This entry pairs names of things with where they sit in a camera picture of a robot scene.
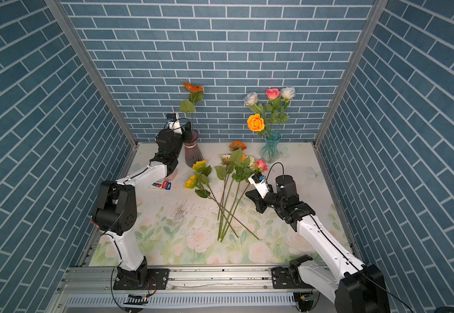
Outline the orange gerbera flower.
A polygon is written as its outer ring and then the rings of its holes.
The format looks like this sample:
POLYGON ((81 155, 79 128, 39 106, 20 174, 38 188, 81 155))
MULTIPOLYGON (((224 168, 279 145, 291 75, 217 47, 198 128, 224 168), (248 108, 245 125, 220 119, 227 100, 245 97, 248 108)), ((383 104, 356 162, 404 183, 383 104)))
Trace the orange gerbera flower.
POLYGON ((237 150, 244 151, 246 148, 247 148, 247 146, 243 142, 240 142, 240 141, 232 142, 229 145, 229 150, 232 152, 237 151, 237 150))
POLYGON ((188 99, 182 100, 180 104, 180 112, 189 115, 191 128, 193 128, 193 119, 196 105, 204 98, 204 88, 202 86, 194 86, 190 83, 184 82, 183 87, 189 93, 188 99))

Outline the orange yellow rose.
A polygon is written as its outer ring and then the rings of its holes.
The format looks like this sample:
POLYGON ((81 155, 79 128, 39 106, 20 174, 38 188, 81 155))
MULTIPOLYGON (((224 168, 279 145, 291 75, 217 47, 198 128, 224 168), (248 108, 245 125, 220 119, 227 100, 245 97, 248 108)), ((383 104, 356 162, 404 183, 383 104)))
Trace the orange yellow rose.
POLYGON ((247 120, 247 126, 250 131, 257 133, 260 137, 263 136, 263 132, 266 128, 265 121, 259 113, 251 115, 247 120))

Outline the pink rose tall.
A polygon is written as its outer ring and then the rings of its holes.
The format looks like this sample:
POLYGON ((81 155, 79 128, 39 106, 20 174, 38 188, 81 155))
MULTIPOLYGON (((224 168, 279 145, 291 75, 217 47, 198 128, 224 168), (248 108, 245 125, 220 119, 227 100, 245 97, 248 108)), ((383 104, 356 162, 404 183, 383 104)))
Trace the pink rose tall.
POLYGON ((266 113, 269 117, 270 124, 276 124, 279 115, 280 115, 280 104, 281 104, 281 97, 280 97, 280 90, 277 88, 268 89, 266 91, 267 96, 267 104, 266 113))

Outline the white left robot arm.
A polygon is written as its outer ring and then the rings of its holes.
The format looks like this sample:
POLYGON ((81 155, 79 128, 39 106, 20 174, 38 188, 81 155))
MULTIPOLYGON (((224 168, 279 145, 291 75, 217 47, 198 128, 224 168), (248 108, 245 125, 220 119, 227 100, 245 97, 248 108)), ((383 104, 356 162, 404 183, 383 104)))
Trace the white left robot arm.
POLYGON ((117 181, 103 181, 95 201, 92 222, 117 251, 117 290, 147 288, 152 282, 146 257, 140 252, 133 226, 137 220, 137 189, 149 187, 175 171, 182 146, 193 137, 191 124, 161 130, 158 152, 147 167, 117 181))

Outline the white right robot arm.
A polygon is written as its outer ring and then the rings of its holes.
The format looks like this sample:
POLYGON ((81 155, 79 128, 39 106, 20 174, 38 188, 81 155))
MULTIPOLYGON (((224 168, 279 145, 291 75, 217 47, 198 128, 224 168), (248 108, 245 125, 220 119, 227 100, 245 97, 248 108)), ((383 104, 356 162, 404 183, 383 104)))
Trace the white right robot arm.
POLYGON ((315 211, 299 199, 292 176, 278 176, 275 187, 261 173, 248 180, 254 190, 245 195, 253 201, 256 210, 263 213, 269 207, 274 208, 326 264, 322 267, 308 255, 292 260, 288 270, 293 284, 317 289, 334 302, 337 312, 390 312, 382 272, 375 265, 365 265, 331 235, 315 211))

